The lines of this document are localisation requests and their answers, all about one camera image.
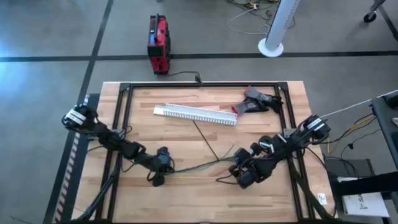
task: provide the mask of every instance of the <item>paper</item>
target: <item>paper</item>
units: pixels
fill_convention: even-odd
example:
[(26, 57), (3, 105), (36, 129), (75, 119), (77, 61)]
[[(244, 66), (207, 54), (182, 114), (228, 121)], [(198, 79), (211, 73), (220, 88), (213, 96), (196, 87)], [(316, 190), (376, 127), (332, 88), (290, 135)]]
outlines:
[[(338, 181), (356, 180), (354, 177), (339, 177)], [(343, 196), (343, 205), (347, 215), (390, 217), (381, 193), (368, 193)]]

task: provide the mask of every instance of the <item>black floor stripe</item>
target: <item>black floor stripe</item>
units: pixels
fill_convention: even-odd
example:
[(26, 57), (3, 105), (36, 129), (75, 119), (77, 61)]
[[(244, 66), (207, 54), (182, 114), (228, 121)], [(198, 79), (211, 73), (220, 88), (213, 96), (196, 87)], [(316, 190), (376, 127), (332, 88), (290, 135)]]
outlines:
[(81, 84), (79, 97), (77, 99), (78, 104), (83, 103), (83, 101), (85, 99), (87, 88), (88, 88), (88, 85), (90, 84), (91, 75), (93, 74), (93, 70), (94, 70), (95, 57), (97, 57), (98, 52), (100, 51), (102, 38), (105, 33), (105, 28), (106, 28), (106, 24), (108, 23), (109, 15), (111, 14), (112, 5), (113, 5), (113, 0), (108, 0), (108, 3), (106, 4), (104, 16), (102, 18), (101, 26), (99, 27), (97, 38), (95, 39), (93, 52), (91, 54), (91, 59), (88, 62), (85, 77), (83, 79), (83, 83)]
[(90, 59), (91, 56), (0, 57), (0, 62), (78, 62)]
[[(397, 56), (398, 50), (360, 51), (360, 52), (286, 52), (278, 58), (317, 58), (317, 57), (369, 57)], [(221, 58), (265, 58), (260, 53), (227, 53), (227, 54), (175, 54), (171, 59), (221, 59)], [(0, 57), (0, 62), (72, 62), (90, 61), (85, 78), (91, 78), (96, 61), (147, 60), (147, 55), (102, 55), (102, 56), (54, 56), (54, 57)]]
[[(300, 58), (300, 57), (366, 57), (366, 56), (396, 56), (398, 50), (389, 51), (360, 51), (360, 52), (287, 52), (279, 58)], [(171, 59), (220, 59), (220, 58), (265, 58), (260, 53), (231, 53), (231, 54), (175, 54)], [(98, 56), (97, 60), (147, 60), (146, 55), (108, 55)]]
[(105, 55), (98, 56), (96, 60), (146, 60), (148, 55)]
[(388, 28), (390, 28), (395, 40), (398, 41), (398, 31), (397, 31), (396, 27), (394, 26), (394, 24), (392, 23), (390, 17), (388, 16), (388, 14), (383, 6), (379, 7), (379, 12), (380, 12), (381, 16), (384, 18), (384, 20), (386, 21)]

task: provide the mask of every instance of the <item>caster wheel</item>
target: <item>caster wheel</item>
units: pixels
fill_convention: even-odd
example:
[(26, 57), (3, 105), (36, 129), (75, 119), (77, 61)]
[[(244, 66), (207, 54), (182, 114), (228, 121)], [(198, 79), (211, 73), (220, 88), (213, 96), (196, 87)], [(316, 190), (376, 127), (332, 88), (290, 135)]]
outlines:
[(377, 17), (376, 13), (373, 13), (371, 17), (369, 16), (369, 14), (366, 14), (366, 15), (363, 17), (363, 21), (364, 21), (365, 23), (370, 23), (370, 22), (373, 22), (373, 21), (376, 19), (376, 17)]

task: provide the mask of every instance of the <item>white cable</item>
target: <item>white cable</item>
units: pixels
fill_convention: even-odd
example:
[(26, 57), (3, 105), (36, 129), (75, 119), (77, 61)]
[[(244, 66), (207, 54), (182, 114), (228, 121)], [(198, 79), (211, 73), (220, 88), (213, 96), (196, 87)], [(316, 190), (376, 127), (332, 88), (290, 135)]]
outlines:
[[(377, 98), (380, 98), (380, 97), (386, 96), (386, 95), (390, 95), (390, 94), (395, 93), (395, 92), (397, 92), (397, 91), (398, 91), (398, 90), (391, 91), (391, 92), (389, 92), (389, 93), (380, 95), (380, 96), (378, 96)], [(371, 101), (371, 100), (372, 100), (372, 99), (368, 99), (368, 100), (362, 101), (362, 102), (360, 102), (360, 103), (356, 103), (356, 104), (354, 104), (354, 105), (348, 106), (348, 107), (343, 108), (343, 109), (341, 109), (341, 110), (337, 110), (337, 111), (334, 111), (334, 112), (325, 114), (325, 115), (323, 115), (323, 116), (320, 116), (320, 118), (324, 118), (324, 117), (326, 117), (326, 116), (330, 116), (330, 115), (333, 115), (333, 114), (336, 114), (336, 113), (340, 113), (340, 112), (342, 112), (342, 111), (344, 111), (344, 110), (348, 110), (348, 109), (353, 108), (353, 107), (355, 107), (355, 106), (358, 106), (358, 105), (367, 103), (367, 102), (369, 102), (369, 101)]]
[(245, 11), (245, 12), (243, 12), (243, 13), (240, 13), (239, 15), (235, 16), (234, 18), (228, 20), (228, 21), (227, 21), (228, 27), (229, 27), (231, 30), (238, 31), (238, 32), (243, 33), (243, 34), (261, 34), (261, 35), (267, 34), (266, 32), (263, 32), (263, 31), (261, 30), (261, 27), (263, 27), (263, 26), (268, 26), (268, 24), (263, 24), (263, 25), (259, 26), (259, 31), (260, 31), (260, 33), (241, 31), (241, 30), (238, 30), (238, 29), (235, 29), (235, 28), (232, 28), (232, 27), (231, 27), (231, 24), (230, 24), (230, 23), (231, 23), (234, 19), (238, 18), (239, 16), (242, 16), (242, 15), (245, 14), (245, 13), (251, 12), (251, 11), (256, 10), (256, 9), (257, 9), (256, 7), (255, 7), (255, 8), (252, 8), (252, 9), (249, 9), (249, 10), (247, 10), (247, 11)]

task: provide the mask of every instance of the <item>black cable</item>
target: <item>black cable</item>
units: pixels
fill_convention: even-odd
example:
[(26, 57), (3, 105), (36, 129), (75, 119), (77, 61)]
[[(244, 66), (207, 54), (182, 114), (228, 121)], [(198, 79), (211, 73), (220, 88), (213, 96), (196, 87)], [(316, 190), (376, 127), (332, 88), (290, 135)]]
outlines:
[(177, 73), (173, 73), (173, 74), (168, 74), (167, 76), (179, 75), (179, 74), (182, 74), (182, 73), (193, 73), (193, 74), (196, 74), (195, 76), (198, 77), (201, 80), (200, 73), (196, 72), (196, 71), (182, 71), (182, 72), (177, 72)]
[(216, 155), (216, 153), (214, 152), (213, 148), (210, 146), (209, 142), (207, 141), (206, 137), (203, 135), (203, 133), (200, 131), (197, 123), (193, 120), (193, 124), (197, 127), (197, 130), (199, 131), (199, 133), (201, 134), (202, 138), (205, 140), (207, 146), (210, 148), (210, 150), (212, 151), (212, 153), (214, 154), (214, 156), (217, 158), (217, 161), (220, 161), (220, 159), (218, 158), (218, 156)]
[(102, 147), (104, 147), (104, 146), (92, 147), (91, 149), (87, 149), (87, 153), (90, 152), (90, 151), (92, 151), (92, 150), (99, 149), (99, 148), (102, 148)]
[(12, 218), (14, 221), (18, 221), (18, 222), (21, 222), (21, 223), (25, 223), (25, 224), (33, 224), (33, 223), (31, 223), (31, 222), (28, 222), (28, 221), (22, 220), (22, 219), (20, 219), (20, 218), (13, 217), (12, 215), (10, 215), (10, 218)]
[(354, 149), (354, 143), (355, 143), (356, 141), (359, 141), (359, 140), (361, 140), (362, 138), (365, 138), (366, 136), (370, 136), (370, 135), (372, 135), (372, 134), (375, 134), (375, 133), (378, 132), (378, 131), (380, 131), (380, 129), (377, 129), (377, 130), (375, 130), (375, 131), (372, 132), (372, 133), (364, 134), (363, 136), (361, 136), (361, 137), (355, 139), (353, 142), (347, 144), (346, 147), (344, 147), (344, 149), (341, 151), (340, 157), (343, 158), (343, 153), (344, 153), (344, 151), (345, 151), (347, 148), (349, 148), (349, 147), (351, 148), (351, 147), (352, 147), (352, 148)]
[(314, 151), (312, 151), (312, 149), (310, 149), (309, 147), (307, 147), (307, 149), (319, 160), (319, 162), (322, 164), (322, 166), (326, 170), (326, 172), (331, 174), (333, 177), (337, 177), (336, 174), (334, 174), (333, 172), (328, 170), (328, 168), (326, 167), (325, 163), (321, 160), (321, 158), (319, 158), (319, 156)]
[[(124, 134), (123, 137), (126, 137), (126, 134), (128, 134), (128, 133), (130, 133), (130, 132), (132, 131), (132, 126), (129, 125), (129, 128), (130, 128), (130, 130), (129, 130), (129, 131), (126, 131), (126, 133)], [(87, 153), (90, 152), (90, 151), (92, 151), (92, 150), (95, 150), (95, 149), (100, 149), (100, 148), (102, 148), (102, 147), (104, 147), (104, 146), (92, 147), (91, 149), (87, 149)]]
[(137, 165), (139, 162), (142, 162), (142, 161), (145, 161), (145, 160), (148, 160), (148, 159), (153, 159), (153, 158), (155, 158), (155, 157), (156, 157), (156, 156), (150, 156), (150, 157), (147, 157), (147, 158), (145, 158), (145, 159), (138, 160), (138, 161), (131, 161), (131, 160), (128, 160), (128, 159), (127, 159), (127, 161), (129, 161), (129, 162), (132, 163), (131, 166), (129, 166), (129, 168), (127, 168), (126, 170), (124, 170), (124, 169), (123, 169), (123, 163), (122, 163), (122, 164), (121, 164), (121, 170), (122, 170), (123, 173), (125, 173), (125, 172), (129, 171), (133, 166)]
[(238, 183), (234, 183), (234, 182), (227, 182), (227, 181), (223, 181), (222, 179), (227, 179), (228, 177), (231, 177), (232, 174), (225, 176), (225, 177), (219, 177), (216, 179), (217, 182), (223, 183), (223, 184), (231, 184), (231, 185), (237, 185)]
[(343, 138), (349, 136), (349, 135), (352, 134), (353, 132), (355, 132), (355, 131), (357, 131), (357, 130), (359, 130), (359, 129), (361, 129), (361, 128), (364, 128), (364, 127), (366, 127), (366, 126), (368, 126), (368, 125), (371, 124), (375, 119), (376, 119), (376, 117), (374, 117), (372, 120), (370, 120), (370, 122), (368, 122), (368, 123), (365, 124), (364, 126), (361, 126), (361, 127), (359, 127), (359, 128), (353, 129), (353, 130), (351, 130), (351, 131), (345, 131), (340, 137), (338, 137), (337, 139), (335, 139), (335, 140), (333, 140), (333, 141), (328, 141), (328, 142), (325, 142), (325, 141), (324, 141), (324, 142), (321, 142), (320, 144), (330, 144), (330, 143), (333, 143), (333, 142), (337, 142), (337, 141), (339, 141), (339, 140), (341, 140), (341, 139), (343, 139)]
[(358, 122), (362, 121), (362, 120), (363, 120), (363, 119), (365, 119), (365, 118), (368, 118), (368, 116), (371, 116), (371, 115), (373, 115), (373, 113), (369, 113), (369, 114), (367, 114), (367, 115), (363, 116), (362, 118), (359, 118), (359, 119), (357, 119), (357, 120), (355, 121), (355, 123), (354, 123), (354, 124), (356, 124), (356, 123), (358, 123)]
[[(344, 162), (344, 166), (346, 166), (346, 164), (348, 164), (351, 168), (353, 168), (354, 176), (355, 176), (355, 177), (359, 177), (358, 170), (355, 168), (355, 166), (354, 166), (350, 161), (347, 161), (347, 160), (342, 159), (342, 158), (337, 157), (337, 156), (325, 156), (325, 159), (326, 159), (326, 158), (338, 159), (338, 160), (340, 160), (341, 162)], [(348, 175), (351, 175), (351, 174), (348, 172), (347, 167), (345, 167), (345, 169), (346, 169), (346, 171), (347, 171), (347, 174), (348, 174)]]
[(213, 164), (216, 164), (217, 162), (221, 162), (221, 161), (234, 161), (233, 159), (234, 159), (234, 157), (221, 158), (220, 160), (210, 161), (210, 162), (200, 164), (200, 165), (197, 165), (194, 167), (189, 167), (189, 168), (185, 168), (185, 169), (181, 169), (181, 170), (175, 170), (173, 173), (181, 173), (181, 172), (191, 171), (191, 170), (201, 168), (203, 166), (213, 165)]
[(303, 149), (303, 154), (302, 154), (301, 156), (304, 156), (304, 155), (305, 155), (305, 149), (306, 149), (306, 148)]

